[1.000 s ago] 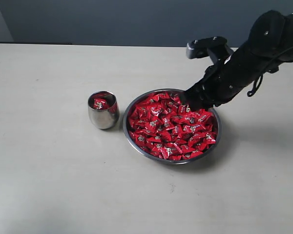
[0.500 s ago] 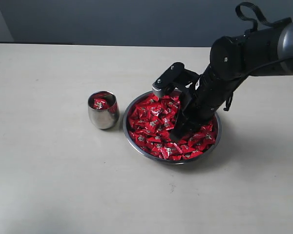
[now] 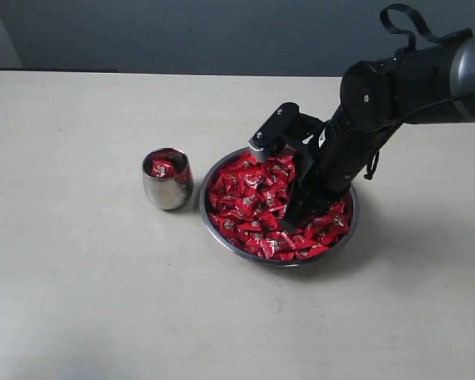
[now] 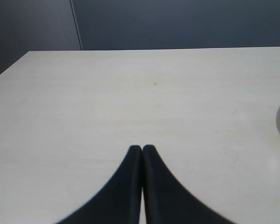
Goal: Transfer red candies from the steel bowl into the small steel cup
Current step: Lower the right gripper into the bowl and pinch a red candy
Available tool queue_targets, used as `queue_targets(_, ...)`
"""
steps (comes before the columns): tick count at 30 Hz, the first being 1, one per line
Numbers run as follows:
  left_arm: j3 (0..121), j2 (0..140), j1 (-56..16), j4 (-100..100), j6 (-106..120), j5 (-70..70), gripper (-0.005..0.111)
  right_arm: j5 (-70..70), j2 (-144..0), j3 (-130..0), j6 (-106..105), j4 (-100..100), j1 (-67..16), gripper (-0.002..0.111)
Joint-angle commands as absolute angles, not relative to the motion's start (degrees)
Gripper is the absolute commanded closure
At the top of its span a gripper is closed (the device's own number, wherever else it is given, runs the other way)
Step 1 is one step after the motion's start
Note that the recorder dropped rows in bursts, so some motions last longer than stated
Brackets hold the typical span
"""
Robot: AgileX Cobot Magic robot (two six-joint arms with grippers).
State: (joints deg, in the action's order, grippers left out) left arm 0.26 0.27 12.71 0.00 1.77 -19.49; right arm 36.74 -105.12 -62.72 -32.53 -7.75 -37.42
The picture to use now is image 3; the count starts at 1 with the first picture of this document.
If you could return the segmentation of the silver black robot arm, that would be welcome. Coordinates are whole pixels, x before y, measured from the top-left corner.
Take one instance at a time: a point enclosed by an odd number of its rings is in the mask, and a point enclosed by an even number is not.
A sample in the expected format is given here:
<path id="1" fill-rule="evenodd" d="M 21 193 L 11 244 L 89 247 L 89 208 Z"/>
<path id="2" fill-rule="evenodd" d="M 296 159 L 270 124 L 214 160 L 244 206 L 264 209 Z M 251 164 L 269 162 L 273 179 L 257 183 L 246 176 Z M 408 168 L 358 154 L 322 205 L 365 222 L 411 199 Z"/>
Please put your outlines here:
<path id="1" fill-rule="evenodd" d="M 351 66 L 340 104 L 299 151 L 280 225 L 292 232 L 339 201 L 402 124 L 475 123 L 475 36 Z"/>

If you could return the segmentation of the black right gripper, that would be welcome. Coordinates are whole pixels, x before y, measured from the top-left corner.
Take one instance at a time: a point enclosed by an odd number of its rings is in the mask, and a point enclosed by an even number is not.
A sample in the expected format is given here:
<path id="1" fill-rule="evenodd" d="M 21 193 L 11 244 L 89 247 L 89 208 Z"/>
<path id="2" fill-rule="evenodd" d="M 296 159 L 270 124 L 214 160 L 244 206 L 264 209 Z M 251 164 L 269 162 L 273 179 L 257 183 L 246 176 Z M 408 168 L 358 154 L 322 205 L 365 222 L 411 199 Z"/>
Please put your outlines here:
<path id="1" fill-rule="evenodd" d="M 366 179 L 372 179 L 383 139 L 383 126 L 357 123 L 339 107 L 324 123 L 318 146 L 299 155 L 311 162 L 296 162 L 290 199 L 279 225 L 294 233 L 313 215 L 325 213 L 340 201 L 361 170 L 366 171 Z"/>

